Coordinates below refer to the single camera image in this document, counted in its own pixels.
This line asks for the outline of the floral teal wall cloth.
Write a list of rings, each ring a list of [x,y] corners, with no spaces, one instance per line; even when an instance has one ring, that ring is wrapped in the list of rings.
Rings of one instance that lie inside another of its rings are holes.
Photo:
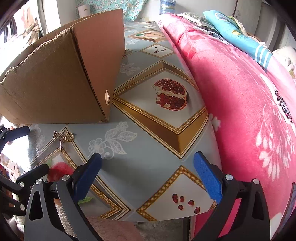
[[[91,14],[122,9],[123,18],[130,22],[137,19],[147,2],[148,0],[76,0],[76,12],[78,13],[78,7],[82,5],[89,5]]]

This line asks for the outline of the pink floral blanket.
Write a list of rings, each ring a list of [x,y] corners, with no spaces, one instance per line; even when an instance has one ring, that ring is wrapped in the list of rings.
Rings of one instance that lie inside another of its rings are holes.
[[[188,66],[215,130],[222,170],[264,190],[270,234],[295,208],[295,82],[280,64],[264,70],[248,54],[188,20],[159,26]]]

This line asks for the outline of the gold earrings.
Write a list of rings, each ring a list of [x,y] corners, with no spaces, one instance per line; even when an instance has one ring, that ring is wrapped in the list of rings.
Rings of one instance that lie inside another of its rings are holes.
[[[74,135],[71,132],[57,132],[57,131],[53,131],[53,139],[54,140],[59,140],[59,147],[60,147],[60,151],[63,152],[63,144],[65,142],[72,142],[74,140]]]

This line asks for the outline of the blue patterned pillow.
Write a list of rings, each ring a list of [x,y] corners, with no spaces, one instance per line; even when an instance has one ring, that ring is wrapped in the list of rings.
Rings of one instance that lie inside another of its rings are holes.
[[[236,21],[219,11],[204,11],[203,14],[225,40],[247,53],[264,69],[267,69],[272,53],[265,42],[260,42],[252,36],[245,35]]]

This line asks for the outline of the rolled pink mat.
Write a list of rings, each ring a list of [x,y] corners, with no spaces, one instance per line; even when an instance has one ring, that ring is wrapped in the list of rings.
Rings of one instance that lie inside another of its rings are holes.
[[[79,18],[91,15],[90,5],[84,4],[78,7]]]

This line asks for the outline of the white fluffy towel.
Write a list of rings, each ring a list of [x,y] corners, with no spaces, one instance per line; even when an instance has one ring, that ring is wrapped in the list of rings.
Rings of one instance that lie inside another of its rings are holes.
[[[58,204],[55,204],[55,206],[56,206],[56,210],[57,210],[58,216],[60,218],[60,221],[62,223],[62,226],[63,226],[64,230],[68,233],[69,232],[69,223],[67,221],[66,215],[63,211],[63,208],[62,208],[62,206],[60,206]]]

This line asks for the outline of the brown cardboard box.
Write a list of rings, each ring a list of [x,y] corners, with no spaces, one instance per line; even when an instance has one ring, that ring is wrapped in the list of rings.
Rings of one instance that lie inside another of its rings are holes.
[[[1,115],[13,124],[107,122],[124,52],[121,9],[54,30],[1,75]]]

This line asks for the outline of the blue water bottle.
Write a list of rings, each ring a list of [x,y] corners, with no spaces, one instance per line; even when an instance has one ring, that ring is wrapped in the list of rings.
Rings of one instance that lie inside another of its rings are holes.
[[[175,0],[160,0],[159,14],[174,14],[176,7]]]

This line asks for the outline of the fruit pattern tablecloth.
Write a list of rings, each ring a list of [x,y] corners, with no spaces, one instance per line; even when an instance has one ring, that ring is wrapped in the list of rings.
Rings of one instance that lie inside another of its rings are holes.
[[[199,89],[155,22],[125,24],[125,47],[110,117],[103,124],[32,125],[31,167],[47,164],[53,181],[94,154],[102,167],[81,208],[87,216],[161,221],[215,208],[193,165],[198,151],[220,156]],[[72,142],[53,139],[71,132]]]

